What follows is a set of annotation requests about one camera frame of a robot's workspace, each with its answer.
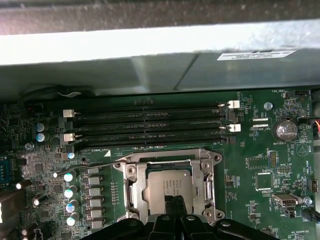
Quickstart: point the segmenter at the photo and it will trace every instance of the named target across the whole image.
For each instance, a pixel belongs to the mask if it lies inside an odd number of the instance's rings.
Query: electrolytic capacitor
[[[66,220],[66,224],[68,224],[68,226],[74,226],[76,224],[76,222],[78,222],[80,219],[80,215],[79,213],[72,213],[70,217],[67,218]]]
[[[36,125],[35,125],[35,130],[39,133],[43,132],[43,131],[47,131],[49,128],[48,124],[46,123],[42,123],[42,122],[38,122]]]
[[[77,176],[77,172],[75,170],[71,170],[70,172],[66,173],[63,178],[66,182],[71,182]]]
[[[49,199],[48,195],[47,194],[43,194],[40,197],[35,197],[33,199],[33,204],[35,206],[39,206],[40,204],[42,204],[43,202],[45,202],[48,199]]]
[[[35,136],[35,139],[39,142],[45,142],[49,140],[49,134],[47,132],[40,132]]]
[[[15,187],[16,189],[25,189],[32,185],[32,181],[30,179],[24,179],[21,182],[18,182]]]
[[[37,226],[38,224],[34,221],[30,223],[28,226],[26,226],[25,228],[23,228],[21,231],[21,234],[23,236],[30,236],[34,232],[34,229],[36,229]]]
[[[78,192],[78,188],[74,185],[70,186],[67,190],[64,191],[64,196],[68,199]]]
[[[76,210],[77,207],[79,207],[79,202],[74,199],[66,205],[65,210],[68,213],[72,214]]]

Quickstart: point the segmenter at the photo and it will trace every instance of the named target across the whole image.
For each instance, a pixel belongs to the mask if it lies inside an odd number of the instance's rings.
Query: capacitor
[[[74,159],[75,158],[75,154],[73,152],[69,152],[68,153],[68,159]]]
[[[32,185],[32,181],[30,179],[24,179],[21,182],[18,182],[15,187],[16,189],[25,189]]]
[[[70,203],[68,203],[68,204],[66,205],[65,210],[66,210],[68,213],[72,214],[77,207],[79,207],[79,202],[74,199],[74,200],[72,200]]]
[[[40,132],[35,136],[35,139],[39,143],[42,143],[44,141],[48,141],[49,140],[49,134],[47,132]]]
[[[76,224],[76,222],[78,222],[80,219],[80,215],[79,213],[72,213],[70,217],[67,218],[66,220],[66,224],[68,224],[68,226],[74,226]]]
[[[27,151],[31,151],[35,148],[35,145],[31,142],[27,142],[25,145],[24,145],[24,149],[27,150]]]
[[[35,206],[39,206],[40,204],[42,204],[43,202],[45,202],[48,199],[49,199],[48,195],[47,194],[43,194],[40,197],[35,197],[33,199],[33,204]]]
[[[49,128],[48,124],[46,123],[42,123],[42,122],[38,122],[36,125],[35,125],[35,130],[39,133],[43,132],[43,131],[47,131]]]
[[[77,176],[77,172],[75,170],[71,170],[70,172],[66,173],[64,176],[63,176],[63,179],[66,181],[66,182],[71,182],[75,177]]]
[[[64,196],[66,198],[70,199],[77,192],[78,192],[78,188],[76,186],[72,185],[67,190],[64,191]]]
[[[273,135],[279,141],[292,142],[298,136],[297,125],[288,119],[281,119],[274,123]]]
[[[25,228],[23,228],[21,231],[21,234],[23,236],[29,236],[34,232],[34,229],[36,229],[36,227],[38,227],[38,223],[34,221],[30,223],[28,226],[26,226]]]

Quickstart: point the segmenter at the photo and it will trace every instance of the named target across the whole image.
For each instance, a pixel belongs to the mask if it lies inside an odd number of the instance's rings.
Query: connector
[[[63,140],[65,142],[73,142],[76,140],[76,134],[75,133],[65,133],[65,134],[63,134]]]
[[[318,180],[313,178],[308,178],[306,180],[306,187],[309,192],[317,193],[318,192]]]
[[[239,100],[232,100],[228,102],[228,108],[230,109],[239,109],[240,108],[240,101]]]
[[[320,213],[312,208],[304,208],[301,210],[301,216],[310,222],[320,224]]]
[[[63,117],[64,118],[73,118],[75,116],[74,109],[64,109],[63,110]]]
[[[230,124],[227,127],[231,133],[241,132],[241,124]]]
[[[298,204],[297,200],[286,193],[272,194],[273,200],[283,208],[294,208]]]

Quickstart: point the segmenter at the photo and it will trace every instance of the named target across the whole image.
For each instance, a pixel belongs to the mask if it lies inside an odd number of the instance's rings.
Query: black connector
[[[312,208],[304,208],[301,210],[301,216],[308,221],[320,224],[320,213]]]

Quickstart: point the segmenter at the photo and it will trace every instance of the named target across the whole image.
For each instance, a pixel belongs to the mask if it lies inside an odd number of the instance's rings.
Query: cable
[[[314,122],[318,126],[318,132],[320,133],[320,120],[315,120]]]
[[[75,169],[95,169],[95,168],[103,168],[103,167],[108,167],[111,165],[116,165],[116,164],[121,164],[121,163],[126,163],[126,160],[120,160],[120,161],[114,161],[114,162],[108,162],[108,163],[96,163],[96,164],[90,164],[90,165],[74,165],[71,166],[69,168],[67,168],[64,171],[59,171],[59,172],[55,172],[53,174],[54,178],[63,176],[67,173],[69,173],[71,170],[75,170]]]

